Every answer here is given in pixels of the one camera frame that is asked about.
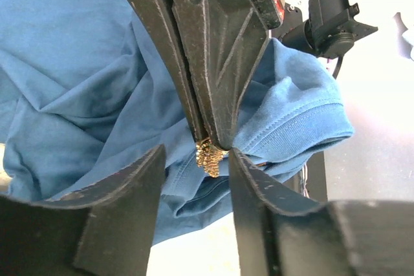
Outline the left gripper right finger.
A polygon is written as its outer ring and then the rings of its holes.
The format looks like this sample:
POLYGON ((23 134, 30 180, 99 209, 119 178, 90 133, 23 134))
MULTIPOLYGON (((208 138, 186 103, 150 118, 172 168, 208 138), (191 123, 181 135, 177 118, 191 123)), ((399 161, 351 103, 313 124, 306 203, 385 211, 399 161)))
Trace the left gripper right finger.
POLYGON ((264 173, 238 149, 230 189, 242 275, 412 275, 413 204, 319 203, 264 173))

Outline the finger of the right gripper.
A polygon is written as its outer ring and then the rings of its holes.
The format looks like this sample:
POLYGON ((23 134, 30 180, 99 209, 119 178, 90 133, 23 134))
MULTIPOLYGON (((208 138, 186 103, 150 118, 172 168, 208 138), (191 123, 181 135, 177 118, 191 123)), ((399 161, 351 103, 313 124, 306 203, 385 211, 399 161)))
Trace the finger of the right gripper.
POLYGON ((207 137, 188 60, 172 11, 173 0, 127 0, 140 18, 173 82, 196 142, 207 137))
POLYGON ((253 0, 173 0, 202 128, 229 150, 241 98, 267 45, 253 0))

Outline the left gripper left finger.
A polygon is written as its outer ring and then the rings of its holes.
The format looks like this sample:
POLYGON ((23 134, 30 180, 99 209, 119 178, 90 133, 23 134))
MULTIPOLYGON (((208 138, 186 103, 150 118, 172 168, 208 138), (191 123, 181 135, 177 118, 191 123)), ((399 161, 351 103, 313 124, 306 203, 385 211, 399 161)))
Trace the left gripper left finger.
POLYGON ((145 275, 166 151, 59 200, 1 197, 2 275, 145 275))

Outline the gold flower brooch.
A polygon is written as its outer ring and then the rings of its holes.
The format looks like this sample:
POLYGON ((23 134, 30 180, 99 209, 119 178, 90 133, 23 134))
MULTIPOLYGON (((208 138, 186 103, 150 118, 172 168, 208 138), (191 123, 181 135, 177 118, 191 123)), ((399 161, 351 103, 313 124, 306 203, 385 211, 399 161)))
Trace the gold flower brooch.
POLYGON ((215 146, 210 138, 196 143, 196 163, 212 178, 219 176, 219 163, 227 154, 228 151, 215 146))

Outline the dark blue t-shirt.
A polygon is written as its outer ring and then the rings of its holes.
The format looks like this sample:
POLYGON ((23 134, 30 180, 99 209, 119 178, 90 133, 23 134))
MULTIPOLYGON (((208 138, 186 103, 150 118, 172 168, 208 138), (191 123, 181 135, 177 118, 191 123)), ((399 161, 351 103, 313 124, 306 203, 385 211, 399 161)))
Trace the dark blue t-shirt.
MULTIPOLYGON (((250 82, 235 147, 284 182, 353 135, 338 85, 273 39, 250 82)), ((1 143, 7 193, 57 200, 166 148, 155 243, 232 210, 228 160, 210 178, 177 91, 126 0, 1 0, 1 143)))

